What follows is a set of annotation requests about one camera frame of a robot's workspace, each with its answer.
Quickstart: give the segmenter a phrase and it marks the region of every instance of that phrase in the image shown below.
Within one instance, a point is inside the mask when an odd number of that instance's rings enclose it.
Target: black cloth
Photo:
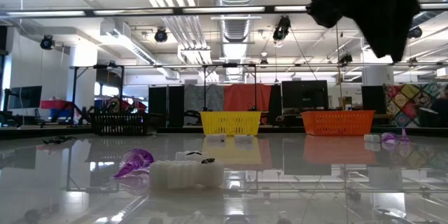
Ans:
[[[448,126],[448,99],[436,99],[431,109],[439,113],[442,120],[442,126]]]

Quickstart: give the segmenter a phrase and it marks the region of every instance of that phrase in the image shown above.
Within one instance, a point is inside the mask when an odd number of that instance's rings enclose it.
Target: orange basket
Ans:
[[[310,111],[301,113],[305,132],[315,136],[369,134],[375,111]]]

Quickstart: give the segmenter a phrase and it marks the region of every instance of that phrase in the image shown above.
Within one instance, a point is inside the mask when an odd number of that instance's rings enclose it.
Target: fluorescent light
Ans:
[[[143,10],[94,10],[95,15],[144,15],[144,14],[172,14],[170,8],[153,8]]]
[[[161,65],[164,68],[201,68],[199,64],[185,64],[185,65]]]
[[[428,10],[428,9],[444,9],[448,10],[448,3],[422,3],[420,5],[421,9]]]
[[[261,20],[260,16],[225,16],[225,17],[210,17],[211,20]]]
[[[23,18],[23,17],[46,17],[46,16],[57,16],[57,17],[71,17],[71,16],[85,16],[82,10],[59,10],[59,11],[11,11],[6,13],[7,16],[13,18]]]
[[[275,6],[274,11],[307,11],[306,6]]]
[[[265,11],[263,6],[240,6],[240,7],[207,7],[207,8],[184,8],[184,13],[230,13],[230,12],[254,12]]]

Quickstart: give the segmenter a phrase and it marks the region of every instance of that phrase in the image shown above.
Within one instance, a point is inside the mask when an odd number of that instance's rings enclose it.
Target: orange curtain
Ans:
[[[269,110],[271,86],[257,84],[257,109]],[[255,85],[234,84],[224,89],[224,111],[248,111],[255,106]]]

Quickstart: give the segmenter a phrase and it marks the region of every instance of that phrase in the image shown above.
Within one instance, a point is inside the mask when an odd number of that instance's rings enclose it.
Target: security camera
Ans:
[[[274,41],[282,41],[286,38],[291,28],[291,21],[287,15],[281,16],[278,25],[275,27],[274,35],[272,38]]]
[[[421,35],[423,35],[423,31],[421,30],[421,28],[415,27],[407,33],[407,38],[408,39],[418,39],[421,37]]]
[[[41,48],[44,50],[53,50],[55,48],[55,41],[53,35],[44,35],[41,41]]]
[[[164,43],[167,41],[168,39],[168,34],[166,33],[166,28],[165,27],[160,27],[159,29],[157,29],[157,32],[154,35],[154,39],[158,42],[158,43]]]
[[[261,59],[260,60],[260,64],[269,64],[269,62],[267,61],[267,59]]]

